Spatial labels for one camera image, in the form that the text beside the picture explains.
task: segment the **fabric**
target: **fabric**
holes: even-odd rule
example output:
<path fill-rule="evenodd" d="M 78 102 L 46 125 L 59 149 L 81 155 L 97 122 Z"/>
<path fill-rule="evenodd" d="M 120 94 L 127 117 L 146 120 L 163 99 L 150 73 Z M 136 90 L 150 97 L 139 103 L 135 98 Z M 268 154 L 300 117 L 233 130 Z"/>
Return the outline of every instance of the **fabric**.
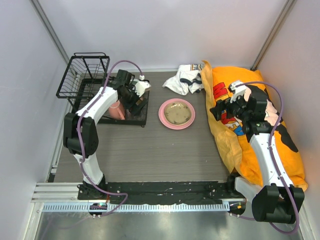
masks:
<path fill-rule="evenodd" d="M 236 118 L 227 119 L 226 113 L 222 114 L 221 121 L 216 121 L 210 109 L 216 101 L 232 96 L 228 86 L 240 80 L 243 83 L 263 81 L 260 71 L 250 71 L 245 68 L 226 66 L 212 68 L 207 61 L 201 71 L 201 79 L 206 92 L 206 110 L 211 133 L 214 136 L 219 154 L 229 172 L 237 171 L 250 183 L 263 185 L 262 175 L 256 154 L 247 141 L 242 131 L 242 123 Z M 244 98 L 248 100 L 250 94 L 266 94 L 268 105 L 266 118 L 274 126 L 278 112 L 267 95 L 267 89 L 262 84 L 252 84 L 246 91 Z M 304 166 L 300 153 L 287 132 L 285 122 L 282 120 L 274 133 L 275 144 L 282 161 L 283 167 L 296 187 L 307 189 L 305 182 Z"/>
<path fill-rule="evenodd" d="M 189 91 L 192 94 L 200 92 L 204 88 L 200 75 L 203 66 L 203 64 L 180 65 L 176 75 L 166 80 L 162 87 L 167 87 L 183 96 L 187 95 Z"/>

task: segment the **cup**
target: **cup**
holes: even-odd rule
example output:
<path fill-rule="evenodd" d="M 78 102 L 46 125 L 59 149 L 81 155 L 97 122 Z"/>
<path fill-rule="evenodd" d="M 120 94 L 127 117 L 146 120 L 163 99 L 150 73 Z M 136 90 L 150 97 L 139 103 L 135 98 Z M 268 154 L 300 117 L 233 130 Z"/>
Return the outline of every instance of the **cup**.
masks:
<path fill-rule="evenodd" d="M 108 111 L 113 119 L 125 120 L 125 108 L 119 100 L 112 104 Z"/>

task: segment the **wall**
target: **wall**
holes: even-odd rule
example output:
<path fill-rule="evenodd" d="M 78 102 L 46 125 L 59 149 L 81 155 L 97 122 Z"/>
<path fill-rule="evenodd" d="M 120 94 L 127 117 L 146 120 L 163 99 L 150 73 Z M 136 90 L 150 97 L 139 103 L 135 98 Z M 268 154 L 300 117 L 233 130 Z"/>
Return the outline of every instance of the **wall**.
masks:
<path fill-rule="evenodd" d="M 29 1 L 1 1 L 0 32 L 0 232 L 15 240 L 49 170 L 67 106 L 55 96 L 66 65 Z"/>
<path fill-rule="evenodd" d="M 250 67 L 285 0 L 40 0 L 62 45 L 143 69 Z"/>
<path fill-rule="evenodd" d="M 297 1 L 259 69 L 284 96 L 284 119 L 303 158 L 305 205 L 320 239 L 320 1 Z"/>

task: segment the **black wire dish rack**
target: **black wire dish rack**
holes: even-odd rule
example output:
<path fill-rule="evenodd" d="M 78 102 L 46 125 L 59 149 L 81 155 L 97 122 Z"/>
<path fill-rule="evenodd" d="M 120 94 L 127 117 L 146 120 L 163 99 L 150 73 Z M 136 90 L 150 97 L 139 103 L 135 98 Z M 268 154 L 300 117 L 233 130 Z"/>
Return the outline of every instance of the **black wire dish rack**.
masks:
<path fill-rule="evenodd" d="M 56 92 L 59 99 L 67 99 L 72 106 L 72 113 L 82 109 L 98 93 L 105 84 L 110 57 L 104 52 L 76 52 L 70 58 L 61 83 Z M 143 96 L 149 100 L 149 91 Z M 110 117 L 106 111 L 99 124 L 124 124 L 144 127 L 147 122 L 148 102 L 141 111 L 130 114 L 125 111 L 125 119 L 119 120 Z"/>

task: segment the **gray wood tabletop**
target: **gray wood tabletop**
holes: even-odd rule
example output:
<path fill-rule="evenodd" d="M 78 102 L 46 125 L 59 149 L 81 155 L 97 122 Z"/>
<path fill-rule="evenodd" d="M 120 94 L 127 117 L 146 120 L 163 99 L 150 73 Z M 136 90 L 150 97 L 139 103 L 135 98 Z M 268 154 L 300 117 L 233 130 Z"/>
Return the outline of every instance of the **gray wood tabletop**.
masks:
<path fill-rule="evenodd" d="M 144 128 L 134 125 L 98 124 L 96 152 L 100 169 L 109 182 L 225 181 L 222 163 L 206 113 L 205 91 L 179 95 L 162 85 L 175 72 L 147 72 L 151 91 Z M 159 120 L 163 102 L 180 98 L 195 109 L 195 120 L 183 130 L 166 128 Z M 76 159 L 62 148 L 55 182 L 81 182 Z"/>

